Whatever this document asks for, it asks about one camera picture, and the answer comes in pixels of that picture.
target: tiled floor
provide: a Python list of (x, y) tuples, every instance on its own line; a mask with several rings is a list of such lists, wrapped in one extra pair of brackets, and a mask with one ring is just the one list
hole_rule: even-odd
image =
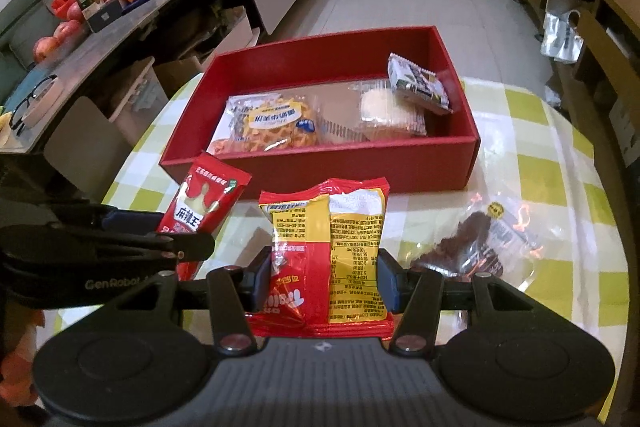
[(544, 95), (551, 66), (513, 0), (297, 0), (272, 38), (411, 25), (437, 26), (461, 76)]

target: red apple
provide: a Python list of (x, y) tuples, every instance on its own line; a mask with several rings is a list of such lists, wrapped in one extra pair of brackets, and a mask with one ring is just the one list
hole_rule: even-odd
[(49, 57), (59, 45), (60, 43), (55, 37), (41, 38), (33, 47), (33, 60), (36, 61), (36, 64), (41, 63), (45, 58)]
[(80, 8), (77, 2), (73, 3), (69, 10), (66, 11), (66, 18), (70, 21), (84, 21), (84, 15), (82, 14), (82, 9)]
[(62, 44), (62, 42), (66, 41), (71, 35), (79, 31), (81, 28), (82, 23), (76, 20), (61, 22), (56, 28), (56, 31), (53, 32), (53, 36), (60, 44)]

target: spicy snack packet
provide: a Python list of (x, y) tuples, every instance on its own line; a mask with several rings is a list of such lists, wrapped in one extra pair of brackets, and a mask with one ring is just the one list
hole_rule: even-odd
[(262, 192), (258, 204), (273, 222), (271, 286), (260, 313), (247, 318), (261, 337), (307, 336), (329, 312), (329, 196), (319, 186), (292, 194)]
[(393, 318), (376, 287), (387, 197), (384, 178), (260, 195), (274, 235), (270, 295), (248, 317), (256, 335), (391, 336)]
[[(158, 232), (213, 233), (234, 206), (251, 174), (203, 153), (193, 162), (174, 200), (164, 214)], [(200, 263), (180, 263), (181, 281), (192, 279)]]

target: plastic bag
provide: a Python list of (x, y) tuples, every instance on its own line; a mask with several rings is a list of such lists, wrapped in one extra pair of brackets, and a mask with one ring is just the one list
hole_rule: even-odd
[(259, 94), (241, 94), (230, 96), (226, 100), (225, 112), (218, 122), (207, 152), (220, 154), (225, 150), (232, 150), (228, 140), (234, 136), (242, 136), (244, 118), (249, 116), (249, 111), (260, 107), (263, 103), (277, 100), (280, 94), (277, 92), (264, 92)]
[(489, 272), (524, 291), (535, 277), (543, 246), (532, 229), (529, 205), (510, 196), (476, 194), (456, 232), (411, 261), (448, 279), (470, 281)]
[[(158, 232), (215, 232), (249, 181), (251, 174), (203, 153), (189, 169)], [(192, 279), (199, 269), (200, 263), (179, 263), (176, 271), (184, 281)]]
[(273, 221), (271, 290), (248, 316), (262, 337), (381, 337), (393, 332), (377, 290), (388, 184), (330, 179), (294, 194), (263, 192)]
[(387, 68), (396, 96), (434, 114), (451, 113), (447, 93), (433, 71), (425, 70), (395, 53), (389, 55)]
[(578, 8), (586, 3), (577, 0), (547, 0), (543, 27), (545, 35), (540, 53), (556, 62), (575, 64), (580, 56), (584, 39), (575, 30), (580, 18)]
[(249, 323), (260, 337), (312, 336), (308, 328), (323, 324), (329, 311), (329, 196), (316, 185), (292, 194), (262, 192), (259, 204), (273, 223), (271, 285)]
[(237, 111), (225, 152), (310, 147), (319, 142), (316, 97), (265, 97), (248, 112)]
[(356, 89), (360, 90), (360, 131), (367, 139), (427, 135), (424, 110), (396, 96), (388, 78), (359, 82)]

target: checkered tablecloth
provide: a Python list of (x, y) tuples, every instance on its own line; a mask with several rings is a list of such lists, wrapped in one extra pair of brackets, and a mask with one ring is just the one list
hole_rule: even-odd
[[(132, 210), (167, 209), (178, 185), (158, 161), (199, 79), (184, 86), (164, 108), (120, 170), (104, 203)], [(437, 243), (453, 231), (471, 194), (494, 194), (506, 187), (529, 202), (538, 228), (545, 230), (545, 257), (536, 263), (527, 294), (598, 337), (620, 368), (628, 312), (627, 267), (591, 144), (525, 89), (472, 78), (464, 86), (482, 137), (467, 190), (392, 195), (381, 246), (407, 263), (423, 245)], [(226, 264), (247, 264), (270, 240), (271, 225), (255, 201), (241, 201), (200, 274)], [(62, 312), (61, 326), (84, 312)], [(208, 314), (194, 312), (186, 327), (210, 341)], [(455, 328), (456, 318), (444, 314), (438, 336), (451, 335)], [(601, 418), (609, 406), (610, 398)]]

